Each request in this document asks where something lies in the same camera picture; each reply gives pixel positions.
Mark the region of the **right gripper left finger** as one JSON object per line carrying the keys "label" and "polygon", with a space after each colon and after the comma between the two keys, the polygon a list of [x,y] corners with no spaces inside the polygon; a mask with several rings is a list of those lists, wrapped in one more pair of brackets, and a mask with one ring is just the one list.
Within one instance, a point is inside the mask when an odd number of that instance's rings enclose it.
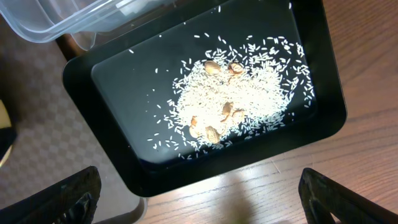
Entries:
{"label": "right gripper left finger", "polygon": [[98,169],[89,166],[30,197],[1,209],[1,224],[93,221],[100,197]]}

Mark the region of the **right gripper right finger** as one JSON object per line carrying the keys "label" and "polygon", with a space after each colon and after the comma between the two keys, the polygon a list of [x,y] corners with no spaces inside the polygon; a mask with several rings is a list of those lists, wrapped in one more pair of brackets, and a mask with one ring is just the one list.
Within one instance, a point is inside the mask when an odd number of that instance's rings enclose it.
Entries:
{"label": "right gripper right finger", "polygon": [[305,168],[298,192],[308,223],[397,223],[397,214],[327,176]]}

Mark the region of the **rice and nut scraps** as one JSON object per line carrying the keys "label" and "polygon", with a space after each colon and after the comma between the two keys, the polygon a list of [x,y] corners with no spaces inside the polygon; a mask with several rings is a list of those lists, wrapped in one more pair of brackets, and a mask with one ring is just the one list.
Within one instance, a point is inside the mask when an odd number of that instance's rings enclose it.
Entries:
{"label": "rice and nut scraps", "polygon": [[316,105],[292,1],[228,1],[149,39],[144,157],[191,160],[282,129]]}

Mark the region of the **yellow plate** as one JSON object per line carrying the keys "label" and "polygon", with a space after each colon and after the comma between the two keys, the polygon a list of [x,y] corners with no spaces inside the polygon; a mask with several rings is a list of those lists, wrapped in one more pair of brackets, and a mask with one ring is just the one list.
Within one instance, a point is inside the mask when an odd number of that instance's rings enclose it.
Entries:
{"label": "yellow plate", "polygon": [[9,113],[3,100],[1,100],[1,167],[11,154],[16,136],[16,130],[12,126]]}

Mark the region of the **brown serving tray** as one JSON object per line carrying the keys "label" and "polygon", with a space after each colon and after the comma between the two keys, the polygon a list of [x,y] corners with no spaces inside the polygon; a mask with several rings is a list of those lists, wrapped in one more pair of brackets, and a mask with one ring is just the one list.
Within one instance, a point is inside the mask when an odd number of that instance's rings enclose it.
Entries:
{"label": "brown serving tray", "polygon": [[92,223],[138,223],[147,200],[127,189],[66,93],[65,63],[55,42],[30,43],[1,21],[1,100],[17,134],[1,167],[1,209],[95,166],[101,191]]}

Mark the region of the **black tray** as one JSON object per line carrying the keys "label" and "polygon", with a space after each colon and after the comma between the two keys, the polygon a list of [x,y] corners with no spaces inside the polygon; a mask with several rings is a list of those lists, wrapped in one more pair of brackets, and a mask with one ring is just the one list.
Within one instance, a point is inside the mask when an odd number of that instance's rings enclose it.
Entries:
{"label": "black tray", "polygon": [[[170,75],[156,78],[148,72],[129,76],[136,65],[176,65],[188,50],[205,44],[177,40],[193,32],[190,23],[221,7],[216,28],[229,32],[238,20],[232,14],[243,10],[248,29],[261,27],[287,35],[297,34],[304,46],[304,60],[315,82],[315,106],[306,110],[295,102],[293,119],[286,127],[262,134],[250,141],[237,138],[237,145],[220,152],[179,162],[168,151],[152,150],[134,143],[155,128],[144,112],[144,89],[155,86],[154,99],[167,97],[165,84]],[[189,1],[140,27],[70,60],[63,69],[62,82],[111,160],[127,188],[135,195],[153,197],[252,164],[298,147],[328,138],[344,125],[347,112],[322,0],[285,1]]]}

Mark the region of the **clear plastic bin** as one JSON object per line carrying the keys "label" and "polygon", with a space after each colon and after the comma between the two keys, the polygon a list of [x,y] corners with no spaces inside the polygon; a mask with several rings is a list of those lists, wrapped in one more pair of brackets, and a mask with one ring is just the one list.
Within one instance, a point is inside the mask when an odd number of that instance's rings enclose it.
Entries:
{"label": "clear plastic bin", "polygon": [[29,42],[63,34],[110,32],[173,0],[1,0],[1,15]]}

